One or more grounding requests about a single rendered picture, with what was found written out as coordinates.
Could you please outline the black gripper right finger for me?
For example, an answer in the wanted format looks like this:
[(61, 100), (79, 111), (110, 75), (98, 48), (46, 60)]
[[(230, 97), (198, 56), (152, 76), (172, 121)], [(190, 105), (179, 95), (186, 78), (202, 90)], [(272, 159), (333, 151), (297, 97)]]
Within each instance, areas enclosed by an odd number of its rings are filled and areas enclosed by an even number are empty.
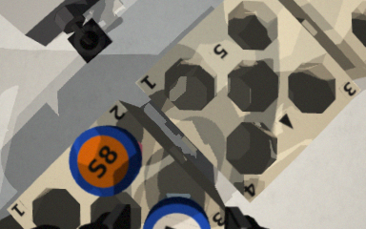
[(268, 229), (268, 228), (259, 226), (259, 224), (253, 217), (243, 215), (238, 206), (226, 206), (224, 229)]

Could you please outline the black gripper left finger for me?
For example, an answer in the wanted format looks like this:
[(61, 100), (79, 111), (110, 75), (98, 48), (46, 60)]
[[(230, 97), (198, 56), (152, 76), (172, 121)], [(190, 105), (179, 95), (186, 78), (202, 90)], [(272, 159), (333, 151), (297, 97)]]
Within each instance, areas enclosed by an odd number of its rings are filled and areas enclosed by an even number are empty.
[[(60, 228), (44, 224), (31, 229)], [(78, 229), (131, 229), (131, 205), (117, 203), (111, 212), (101, 214), (95, 222), (81, 225)]]

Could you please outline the grey sloped button desk with green done key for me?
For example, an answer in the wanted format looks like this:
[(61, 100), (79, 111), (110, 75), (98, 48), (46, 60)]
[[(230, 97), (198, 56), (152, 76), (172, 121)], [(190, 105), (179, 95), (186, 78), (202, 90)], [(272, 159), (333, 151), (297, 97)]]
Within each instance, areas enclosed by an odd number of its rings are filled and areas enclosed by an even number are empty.
[(98, 1), (0, 0), (0, 14), (45, 47), (62, 31), (74, 32), (68, 40), (88, 64), (112, 42), (93, 19), (83, 25), (83, 13)]

